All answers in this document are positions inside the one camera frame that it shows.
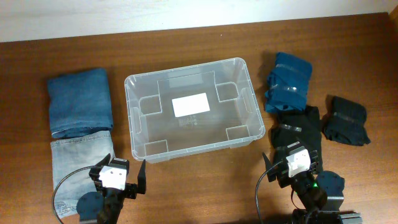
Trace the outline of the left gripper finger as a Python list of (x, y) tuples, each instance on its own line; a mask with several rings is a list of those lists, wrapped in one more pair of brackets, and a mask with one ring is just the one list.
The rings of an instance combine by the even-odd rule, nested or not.
[(95, 167), (102, 168), (103, 166), (107, 166), (111, 160), (111, 154), (107, 154), (101, 161), (99, 161)]
[(146, 160), (143, 160), (137, 176), (137, 193), (146, 193)]

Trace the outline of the light blue jeans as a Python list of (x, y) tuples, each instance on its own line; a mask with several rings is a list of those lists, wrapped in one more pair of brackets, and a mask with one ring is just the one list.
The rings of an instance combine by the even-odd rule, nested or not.
[[(99, 131), (78, 138), (51, 142), (53, 187), (68, 174), (82, 167), (93, 166), (107, 154), (114, 157), (113, 142), (109, 131)], [(77, 213), (76, 205), (81, 196), (95, 191), (88, 170), (73, 174), (58, 188), (55, 210), (60, 218)]]

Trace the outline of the large black garment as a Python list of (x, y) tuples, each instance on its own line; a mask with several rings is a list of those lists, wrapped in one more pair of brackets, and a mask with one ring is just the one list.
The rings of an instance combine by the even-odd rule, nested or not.
[(287, 146), (300, 139), (309, 152), (318, 153), (318, 165), (315, 173), (323, 171), (322, 134), (319, 109), (306, 106), (303, 111), (283, 111), (277, 115), (278, 125), (271, 129), (271, 144), (277, 147)]

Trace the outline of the dark blue jeans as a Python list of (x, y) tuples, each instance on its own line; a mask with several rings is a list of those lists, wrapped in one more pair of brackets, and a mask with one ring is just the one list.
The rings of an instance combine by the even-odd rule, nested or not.
[(47, 81), (49, 123), (54, 139), (76, 138), (113, 128), (106, 70), (96, 68)]

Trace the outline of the teal taped garment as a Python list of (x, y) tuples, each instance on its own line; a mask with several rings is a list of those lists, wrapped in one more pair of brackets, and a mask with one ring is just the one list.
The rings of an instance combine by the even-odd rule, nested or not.
[(312, 64), (304, 59), (278, 52), (275, 67), (267, 77), (269, 89), (265, 92), (265, 111), (304, 111), (307, 105)]

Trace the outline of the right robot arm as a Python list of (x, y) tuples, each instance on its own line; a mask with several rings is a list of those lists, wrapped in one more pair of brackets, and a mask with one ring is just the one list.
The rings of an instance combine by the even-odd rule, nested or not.
[(296, 141), (275, 150), (273, 161), (263, 154), (266, 171), (261, 178), (277, 181), (280, 188), (290, 187), (304, 212), (338, 212), (344, 201), (345, 179), (332, 171), (320, 170), (318, 151)]

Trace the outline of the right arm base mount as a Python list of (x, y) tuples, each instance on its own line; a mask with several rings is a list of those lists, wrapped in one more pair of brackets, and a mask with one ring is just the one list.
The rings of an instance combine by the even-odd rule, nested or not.
[(360, 213), (354, 211), (319, 211), (307, 217), (305, 210), (294, 210), (290, 224), (363, 224)]

